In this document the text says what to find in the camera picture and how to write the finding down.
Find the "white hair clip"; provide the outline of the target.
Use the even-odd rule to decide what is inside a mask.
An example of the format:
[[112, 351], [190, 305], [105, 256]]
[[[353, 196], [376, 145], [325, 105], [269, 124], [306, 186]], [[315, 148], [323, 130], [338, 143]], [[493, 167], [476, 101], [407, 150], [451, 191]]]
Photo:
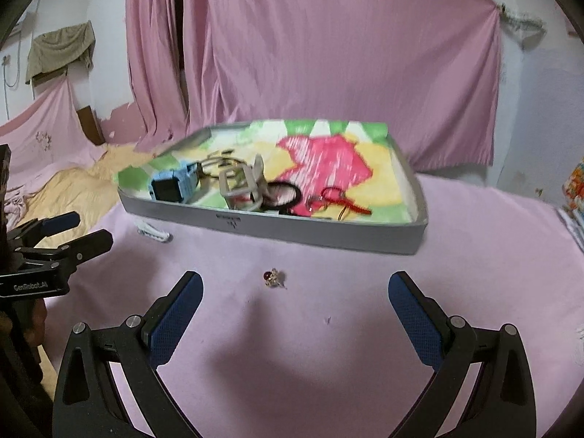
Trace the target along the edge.
[[172, 240], [172, 234], [163, 230], [158, 230], [156, 227], [144, 220], [136, 219], [135, 226], [139, 235], [155, 240], [159, 243], [169, 243]]

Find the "gold red stone earring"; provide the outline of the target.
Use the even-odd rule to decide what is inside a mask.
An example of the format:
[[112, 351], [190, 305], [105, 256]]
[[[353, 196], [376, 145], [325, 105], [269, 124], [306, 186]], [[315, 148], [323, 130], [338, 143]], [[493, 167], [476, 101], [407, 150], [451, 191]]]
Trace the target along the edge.
[[285, 274], [279, 270], [272, 268], [262, 274], [263, 283], [267, 288], [277, 289], [286, 288]]

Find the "yellow bed blanket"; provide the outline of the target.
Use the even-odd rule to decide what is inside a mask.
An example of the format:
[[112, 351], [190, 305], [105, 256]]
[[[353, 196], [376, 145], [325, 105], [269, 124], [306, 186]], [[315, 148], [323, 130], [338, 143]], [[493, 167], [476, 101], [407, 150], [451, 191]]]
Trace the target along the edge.
[[119, 202], [115, 174], [128, 166], [145, 164], [152, 158], [151, 153], [134, 151], [132, 145], [109, 145], [92, 167], [57, 172], [39, 192], [26, 200], [27, 212], [20, 223], [75, 211], [80, 216], [78, 226], [46, 237], [38, 247], [57, 247], [85, 235]]

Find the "pink bed sheet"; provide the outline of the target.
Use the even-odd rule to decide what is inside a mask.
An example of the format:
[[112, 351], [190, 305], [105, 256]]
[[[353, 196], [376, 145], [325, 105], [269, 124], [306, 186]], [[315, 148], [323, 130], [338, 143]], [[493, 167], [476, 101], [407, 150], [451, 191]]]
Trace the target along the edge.
[[89, 168], [104, 154], [82, 131], [66, 77], [50, 82], [34, 103], [3, 124], [1, 142], [11, 150], [4, 210], [10, 228], [26, 215], [26, 199], [57, 172]]

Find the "brown wooden headboard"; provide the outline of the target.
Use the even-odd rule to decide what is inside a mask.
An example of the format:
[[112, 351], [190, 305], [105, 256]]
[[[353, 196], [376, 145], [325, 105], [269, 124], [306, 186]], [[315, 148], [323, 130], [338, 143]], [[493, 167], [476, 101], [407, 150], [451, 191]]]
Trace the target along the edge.
[[82, 131], [88, 141], [94, 145], [104, 145], [105, 138], [103, 137], [100, 124], [96, 120], [94, 113], [90, 106], [83, 107], [76, 111]]

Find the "blue smart watch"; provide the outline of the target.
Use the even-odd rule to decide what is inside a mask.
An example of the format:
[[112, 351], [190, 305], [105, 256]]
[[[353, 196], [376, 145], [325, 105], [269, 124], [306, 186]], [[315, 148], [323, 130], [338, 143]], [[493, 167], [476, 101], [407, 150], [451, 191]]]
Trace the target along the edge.
[[182, 162], [177, 168], [153, 174], [149, 179], [150, 199], [177, 204], [188, 203], [200, 190], [201, 163]]

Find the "olive green hanging cloth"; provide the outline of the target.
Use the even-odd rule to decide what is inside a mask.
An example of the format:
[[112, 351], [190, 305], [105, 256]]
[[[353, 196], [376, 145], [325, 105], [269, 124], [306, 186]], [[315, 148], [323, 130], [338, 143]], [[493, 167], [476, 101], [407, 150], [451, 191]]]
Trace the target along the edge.
[[95, 43], [90, 21], [37, 36], [29, 50], [25, 83], [31, 84], [39, 76], [53, 73], [77, 61], [91, 69]]

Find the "pink table cloth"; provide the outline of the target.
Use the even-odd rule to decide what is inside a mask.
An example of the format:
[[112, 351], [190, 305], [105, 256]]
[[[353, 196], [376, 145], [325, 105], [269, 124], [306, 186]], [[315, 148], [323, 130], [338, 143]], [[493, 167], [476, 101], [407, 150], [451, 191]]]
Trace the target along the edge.
[[[555, 209], [492, 188], [421, 178], [430, 222], [413, 256], [333, 250], [165, 223], [162, 244], [122, 207], [110, 252], [47, 303], [46, 352], [72, 326], [143, 314], [186, 271], [204, 299], [160, 377], [206, 437], [386, 437], [431, 376], [390, 306], [408, 273], [447, 314], [520, 331], [548, 432], [583, 379], [583, 255]], [[275, 268], [286, 288], [270, 289]]]

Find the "grey shallow tray box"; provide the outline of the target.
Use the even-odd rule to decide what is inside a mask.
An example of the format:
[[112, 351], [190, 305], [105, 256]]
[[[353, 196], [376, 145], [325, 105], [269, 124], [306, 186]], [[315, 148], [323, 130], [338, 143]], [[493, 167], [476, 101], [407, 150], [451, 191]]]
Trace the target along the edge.
[[190, 201], [160, 202], [150, 196], [144, 200], [123, 193], [119, 187], [118, 190], [126, 211], [146, 218], [331, 248], [412, 255], [422, 243], [429, 215], [422, 187], [398, 145], [397, 149], [419, 210], [417, 219], [408, 224], [351, 223], [293, 215], [290, 210], [301, 202], [302, 196], [296, 193], [293, 199], [281, 201], [280, 181], [267, 180], [269, 194], [258, 212], [193, 207]]

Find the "colourful printed tray liner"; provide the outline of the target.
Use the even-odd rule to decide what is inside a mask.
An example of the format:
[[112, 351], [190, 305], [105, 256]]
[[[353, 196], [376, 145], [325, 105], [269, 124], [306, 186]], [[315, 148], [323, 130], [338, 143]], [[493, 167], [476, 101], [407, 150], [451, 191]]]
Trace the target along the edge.
[[264, 120], [203, 128], [154, 159], [115, 176], [119, 189], [149, 199], [153, 174], [200, 162], [200, 190], [193, 207], [224, 210], [219, 173], [264, 161], [268, 181], [280, 181], [281, 201], [301, 202], [296, 216], [351, 223], [408, 224], [417, 219], [416, 196], [385, 124], [356, 121]]

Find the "pink satin curtain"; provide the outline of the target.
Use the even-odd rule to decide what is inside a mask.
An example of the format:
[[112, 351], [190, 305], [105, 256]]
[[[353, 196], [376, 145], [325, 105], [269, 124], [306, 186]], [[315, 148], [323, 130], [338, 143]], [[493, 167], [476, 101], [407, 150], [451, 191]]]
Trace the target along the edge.
[[126, 0], [139, 148], [214, 124], [380, 122], [428, 171], [494, 159], [494, 0]]

